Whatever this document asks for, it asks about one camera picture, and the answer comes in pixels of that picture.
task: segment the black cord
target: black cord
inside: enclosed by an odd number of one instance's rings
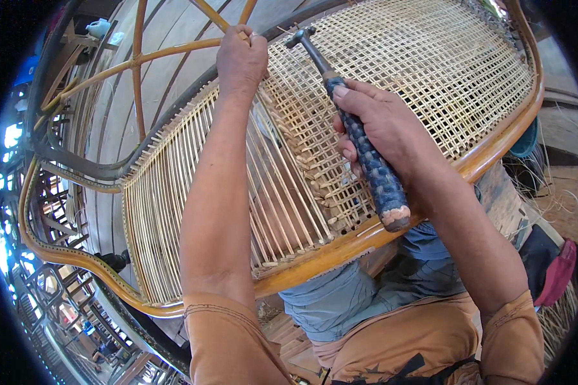
[[[325,374],[324,380],[321,381],[321,385],[325,385],[325,380],[327,380],[327,377],[330,375],[330,371],[331,371],[331,368],[329,368],[327,373]]]

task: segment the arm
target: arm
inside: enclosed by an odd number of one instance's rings
[[[357,81],[347,80],[347,85],[352,89],[334,90],[334,101],[360,116],[371,143],[393,166],[409,196],[432,221],[484,322],[528,290],[516,249],[493,226],[472,186],[443,157],[399,96]],[[338,117],[334,127],[344,132]],[[338,147],[360,176],[355,147],[346,134]]]
[[[251,43],[238,33],[251,36]],[[182,215],[183,295],[214,293],[254,311],[246,130],[248,111],[267,68],[267,41],[246,26],[227,30],[217,55],[220,95]]]

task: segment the shirt sleeve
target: shirt sleeve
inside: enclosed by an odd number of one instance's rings
[[[290,384],[290,376],[261,332],[254,313],[211,293],[184,297],[195,384]]]
[[[544,335],[528,290],[488,321],[482,346],[480,367],[487,384],[489,377],[537,383],[544,373]]]

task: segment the hand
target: hand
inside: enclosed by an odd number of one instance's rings
[[[368,83],[351,79],[345,82],[348,89],[334,88],[334,103],[362,119],[370,143],[392,165],[405,189],[410,188],[417,171],[450,167],[422,122],[400,96]],[[339,115],[334,116],[333,126],[343,134],[338,140],[338,151],[351,162],[353,173],[362,177],[355,146],[345,133]]]
[[[239,37],[240,32],[250,37],[250,43]],[[267,40],[246,25],[229,27],[216,54],[216,67],[220,93],[240,95],[250,103],[267,72]]]

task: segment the blue jeans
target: blue jeans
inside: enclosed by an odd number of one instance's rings
[[[454,261],[430,222],[405,233],[380,283],[359,261],[281,291],[285,313],[312,341],[338,341],[358,323],[429,296],[466,291]]]

